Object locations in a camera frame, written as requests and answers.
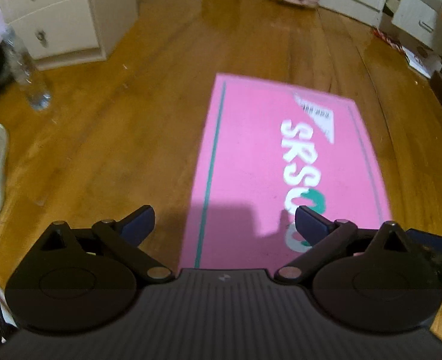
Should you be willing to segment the pink box lid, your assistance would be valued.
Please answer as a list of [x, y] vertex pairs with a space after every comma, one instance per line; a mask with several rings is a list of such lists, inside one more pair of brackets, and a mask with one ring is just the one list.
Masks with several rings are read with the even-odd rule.
[[197, 162], [180, 267], [276, 271], [310, 249], [294, 224], [307, 205], [377, 228], [391, 211], [354, 101], [219, 74]]

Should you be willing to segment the white paper booklet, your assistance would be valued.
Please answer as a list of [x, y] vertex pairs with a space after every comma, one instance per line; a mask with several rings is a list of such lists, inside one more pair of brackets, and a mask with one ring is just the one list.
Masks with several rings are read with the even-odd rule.
[[411, 51], [406, 47], [402, 47], [408, 66], [421, 74], [426, 79], [431, 79], [434, 72], [439, 72], [442, 68], [442, 61], [439, 55], [423, 51]]

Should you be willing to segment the clear plastic bottle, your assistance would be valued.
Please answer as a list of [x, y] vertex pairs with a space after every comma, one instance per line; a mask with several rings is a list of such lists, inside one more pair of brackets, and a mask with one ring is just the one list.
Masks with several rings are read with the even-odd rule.
[[3, 34], [2, 47], [11, 74], [30, 106], [36, 111], [45, 110], [52, 98], [47, 82], [36, 67], [27, 47], [11, 27]]

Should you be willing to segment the red wrapper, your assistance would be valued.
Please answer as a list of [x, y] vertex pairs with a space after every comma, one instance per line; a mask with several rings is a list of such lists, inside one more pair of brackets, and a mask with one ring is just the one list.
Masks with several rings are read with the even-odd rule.
[[392, 49], [395, 49], [399, 53], [403, 54], [404, 49], [399, 41], [379, 30], [378, 28], [372, 28], [372, 33], [380, 40], [388, 44]]

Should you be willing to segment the cream drawer cabinet left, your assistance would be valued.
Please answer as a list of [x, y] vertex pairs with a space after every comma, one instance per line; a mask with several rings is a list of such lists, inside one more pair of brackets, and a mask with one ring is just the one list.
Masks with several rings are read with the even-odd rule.
[[105, 60], [138, 18], [136, 0], [0, 0], [41, 70]]

